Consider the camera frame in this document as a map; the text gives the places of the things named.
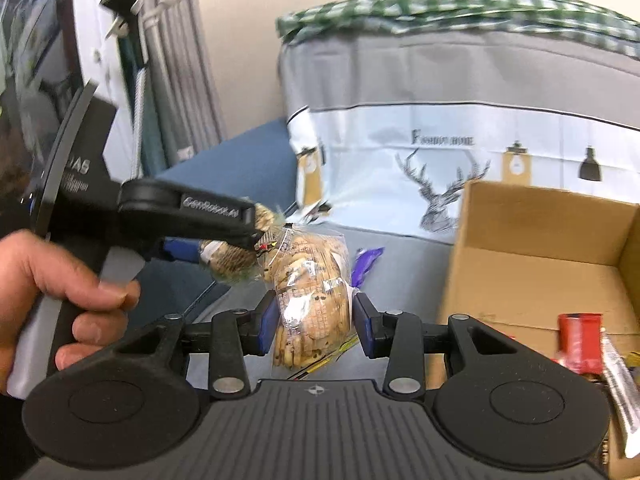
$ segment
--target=cardboard box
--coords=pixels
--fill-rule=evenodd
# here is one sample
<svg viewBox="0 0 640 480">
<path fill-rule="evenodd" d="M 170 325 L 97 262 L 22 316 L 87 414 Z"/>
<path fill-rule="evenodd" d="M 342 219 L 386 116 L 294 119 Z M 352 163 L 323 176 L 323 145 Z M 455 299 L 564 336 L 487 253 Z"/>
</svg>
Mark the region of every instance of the cardboard box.
<svg viewBox="0 0 640 480">
<path fill-rule="evenodd" d="M 553 358 L 558 314 L 600 312 L 622 355 L 640 350 L 637 205 L 473 182 L 460 218 L 439 322 L 469 314 Z M 430 387 L 444 377 L 442 360 L 432 359 Z M 640 475 L 640 456 L 623 457 L 615 424 L 610 440 L 610 476 Z"/>
</svg>

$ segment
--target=red package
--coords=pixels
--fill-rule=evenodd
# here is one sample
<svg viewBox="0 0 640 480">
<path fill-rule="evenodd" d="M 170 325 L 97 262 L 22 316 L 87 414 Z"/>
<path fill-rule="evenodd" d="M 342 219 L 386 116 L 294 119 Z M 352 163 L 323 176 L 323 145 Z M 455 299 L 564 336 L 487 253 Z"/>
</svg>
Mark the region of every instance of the red package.
<svg viewBox="0 0 640 480">
<path fill-rule="evenodd" d="M 560 314 L 560 355 L 577 374 L 602 373 L 600 325 L 602 314 Z"/>
</svg>

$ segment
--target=snack wrapper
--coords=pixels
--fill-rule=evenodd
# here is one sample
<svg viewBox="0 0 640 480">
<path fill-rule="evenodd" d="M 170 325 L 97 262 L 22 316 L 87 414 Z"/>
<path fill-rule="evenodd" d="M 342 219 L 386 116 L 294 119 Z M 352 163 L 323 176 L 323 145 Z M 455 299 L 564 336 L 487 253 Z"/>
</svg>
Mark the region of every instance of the snack wrapper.
<svg viewBox="0 0 640 480">
<path fill-rule="evenodd" d="M 364 278 L 373 268 L 376 260 L 385 252 L 384 247 L 377 249 L 359 249 L 356 253 L 356 259 L 353 263 L 353 272 L 351 273 L 351 285 L 360 288 L 364 283 Z"/>
<path fill-rule="evenodd" d="M 600 325 L 602 314 L 558 316 L 560 355 L 566 368 L 577 374 L 602 373 Z"/>
<path fill-rule="evenodd" d="M 280 307 L 274 365 L 305 367 L 337 349 L 351 331 L 351 269 L 344 237 L 285 227 L 260 261 Z"/>
<path fill-rule="evenodd" d="M 625 439 L 625 456 L 640 453 L 640 393 L 625 362 L 606 333 L 602 332 L 603 374 L 618 411 Z"/>
</svg>

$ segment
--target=snack package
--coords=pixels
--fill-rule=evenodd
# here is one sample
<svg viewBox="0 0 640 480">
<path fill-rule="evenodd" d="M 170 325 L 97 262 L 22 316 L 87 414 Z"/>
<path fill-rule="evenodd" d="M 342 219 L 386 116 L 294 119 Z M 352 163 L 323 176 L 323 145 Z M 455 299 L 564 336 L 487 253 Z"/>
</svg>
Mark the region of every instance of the snack package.
<svg viewBox="0 0 640 480">
<path fill-rule="evenodd" d="M 264 231 L 257 249 L 280 236 L 281 218 L 260 203 L 255 205 L 255 227 Z M 221 283 L 233 285 L 245 280 L 259 279 L 258 253 L 233 247 L 218 240 L 203 240 L 200 243 L 200 260 L 209 267 L 213 277 Z"/>
<path fill-rule="evenodd" d="M 260 261 L 280 307 L 274 366 L 306 367 L 337 349 L 351 331 L 351 271 L 344 237 L 286 226 Z"/>
<path fill-rule="evenodd" d="M 577 374 L 602 373 L 600 325 L 602 314 L 560 314 L 559 355 L 562 363 Z"/>
</svg>

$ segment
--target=screen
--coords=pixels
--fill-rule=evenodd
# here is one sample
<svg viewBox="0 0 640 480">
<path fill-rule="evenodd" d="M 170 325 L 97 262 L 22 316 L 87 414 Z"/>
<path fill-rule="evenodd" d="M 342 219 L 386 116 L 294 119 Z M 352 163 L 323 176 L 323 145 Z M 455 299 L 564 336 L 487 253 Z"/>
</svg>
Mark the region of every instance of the screen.
<svg viewBox="0 0 640 480">
<path fill-rule="evenodd" d="M 0 201 L 28 202 L 82 84 L 72 0 L 0 5 Z"/>
</svg>

